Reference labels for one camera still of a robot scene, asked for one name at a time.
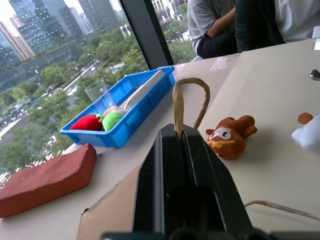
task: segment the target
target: table surface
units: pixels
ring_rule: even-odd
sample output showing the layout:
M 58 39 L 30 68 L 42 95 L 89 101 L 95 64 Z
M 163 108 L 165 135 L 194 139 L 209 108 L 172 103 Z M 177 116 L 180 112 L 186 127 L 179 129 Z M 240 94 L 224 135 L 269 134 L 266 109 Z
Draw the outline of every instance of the table surface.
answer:
M 189 62 L 175 66 L 174 77 L 200 78 L 210 87 L 211 99 L 218 93 L 239 54 Z M 197 85 L 183 89 L 184 123 L 193 126 L 204 100 Z M 113 188 L 123 177 L 143 162 L 158 131 L 173 123 L 172 92 L 169 92 L 121 149 L 96 147 L 98 157 L 90 184 L 78 191 L 26 212 L 0 219 L 2 240 L 72 240 L 76 239 L 81 214 Z M 80 148 L 73 144 L 65 153 Z
M 223 161 L 242 201 L 267 200 L 320 217 L 320 155 L 304 151 L 291 134 L 297 118 L 320 114 L 320 81 L 313 69 L 312 40 L 244 52 L 238 58 L 199 131 L 214 129 L 225 117 L 251 115 L 258 132 L 244 155 Z M 264 231 L 319 231 L 320 222 L 262 205 L 249 206 L 252 224 Z

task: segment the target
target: stuffed animal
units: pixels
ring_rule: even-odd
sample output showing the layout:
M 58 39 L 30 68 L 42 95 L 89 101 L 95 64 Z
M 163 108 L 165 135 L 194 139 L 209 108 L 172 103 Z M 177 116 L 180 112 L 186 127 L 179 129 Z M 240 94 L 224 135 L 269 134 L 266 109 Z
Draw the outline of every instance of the stuffed animal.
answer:
M 102 117 L 100 114 L 83 116 L 70 127 L 70 130 L 102 131 Z
M 304 150 L 320 154 L 320 115 L 313 118 L 305 112 L 299 115 L 298 122 L 305 126 L 295 130 L 292 138 Z
M 257 132 L 255 119 L 246 115 L 235 120 L 227 117 L 219 122 L 216 129 L 207 129 L 206 143 L 221 158 L 239 158 L 246 148 L 245 139 Z

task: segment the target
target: brown plush ear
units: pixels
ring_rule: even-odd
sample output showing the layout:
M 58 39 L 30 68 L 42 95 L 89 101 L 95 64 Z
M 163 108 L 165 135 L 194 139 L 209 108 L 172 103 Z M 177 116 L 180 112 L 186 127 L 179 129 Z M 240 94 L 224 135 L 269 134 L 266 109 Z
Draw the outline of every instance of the brown plush ear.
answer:
M 210 136 L 214 131 L 215 131 L 215 129 L 207 129 L 207 130 L 205 130 L 205 133 Z
M 249 136 L 255 134 L 257 131 L 258 129 L 255 126 L 248 127 L 243 134 L 243 139 L 247 139 Z

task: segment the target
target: black object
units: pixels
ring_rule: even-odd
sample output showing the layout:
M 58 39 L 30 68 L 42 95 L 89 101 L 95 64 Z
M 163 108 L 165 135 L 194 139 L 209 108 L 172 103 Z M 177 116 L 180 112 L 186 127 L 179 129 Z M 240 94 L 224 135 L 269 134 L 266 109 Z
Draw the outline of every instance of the black object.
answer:
M 255 229 L 225 165 L 196 129 L 184 125 L 179 140 L 173 124 L 159 131 L 140 168 L 132 231 L 101 239 L 320 240 Z
M 235 32 L 223 32 L 213 38 L 205 35 L 199 42 L 196 53 L 203 59 L 236 54 L 237 41 Z
M 315 81 L 320 81 L 320 72 L 317 69 L 313 69 L 310 73 L 310 78 Z

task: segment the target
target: sky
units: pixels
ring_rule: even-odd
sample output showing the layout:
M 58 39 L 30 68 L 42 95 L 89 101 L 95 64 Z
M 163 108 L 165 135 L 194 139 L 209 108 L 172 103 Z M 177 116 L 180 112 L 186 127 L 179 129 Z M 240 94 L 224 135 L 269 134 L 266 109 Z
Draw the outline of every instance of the sky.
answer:
M 15 14 L 15 11 L 9 4 L 8 0 L 0 0 L 0 1 L 1 1 L 0 21 L 5 23 L 5 25 L 9 28 L 9 30 L 12 32 L 13 35 L 18 36 L 18 32 L 16 31 L 15 27 L 11 24 L 9 20 L 9 18 Z M 75 7 L 76 11 L 79 14 L 84 12 L 78 0 L 64 0 L 64 2 L 69 8 Z M 117 11 L 121 10 L 119 2 L 117 0 L 110 0 L 110 2 Z

